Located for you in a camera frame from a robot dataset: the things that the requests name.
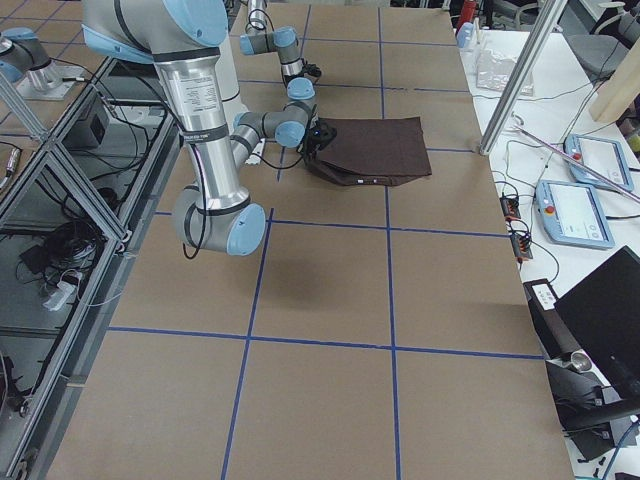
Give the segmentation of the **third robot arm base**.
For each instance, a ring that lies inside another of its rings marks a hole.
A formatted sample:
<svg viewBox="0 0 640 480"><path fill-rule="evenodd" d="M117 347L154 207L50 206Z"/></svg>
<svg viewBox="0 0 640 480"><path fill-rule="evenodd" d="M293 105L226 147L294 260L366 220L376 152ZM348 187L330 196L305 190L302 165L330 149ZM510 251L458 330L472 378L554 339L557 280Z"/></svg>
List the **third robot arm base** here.
<svg viewBox="0 0 640 480"><path fill-rule="evenodd" d="M1 32L1 73L17 85L25 99L63 100L76 83L85 80L83 71L82 67L58 65L27 27Z"/></svg>

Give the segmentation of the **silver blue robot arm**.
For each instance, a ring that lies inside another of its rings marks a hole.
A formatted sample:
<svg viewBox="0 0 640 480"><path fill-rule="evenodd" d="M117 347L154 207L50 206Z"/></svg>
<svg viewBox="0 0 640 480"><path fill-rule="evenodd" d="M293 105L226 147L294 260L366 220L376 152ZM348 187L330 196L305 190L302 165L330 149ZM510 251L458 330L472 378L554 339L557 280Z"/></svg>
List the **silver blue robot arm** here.
<svg viewBox="0 0 640 480"><path fill-rule="evenodd" d="M296 29L293 26L275 28L267 13L266 1L247 1L246 4L246 23L239 39L241 52L246 56L276 53L285 86L297 78L317 82L322 70L302 56Z"/></svg>
<svg viewBox="0 0 640 480"><path fill-rule="evenodd" d="M240 37L246 55L277 53L288 102L280 111L250 112L238 99L222 1L86 1L89 48L120 61L154 66L167 110L190 149L195 183L180 193L174 227L185 247L246 256L260 245L263 208L251 200L239 170L258 144L273 139L313 158L336 136L319 118L312 79L320 71L302 57L296 30L269 29L266 4L249 4Z"/></svg>

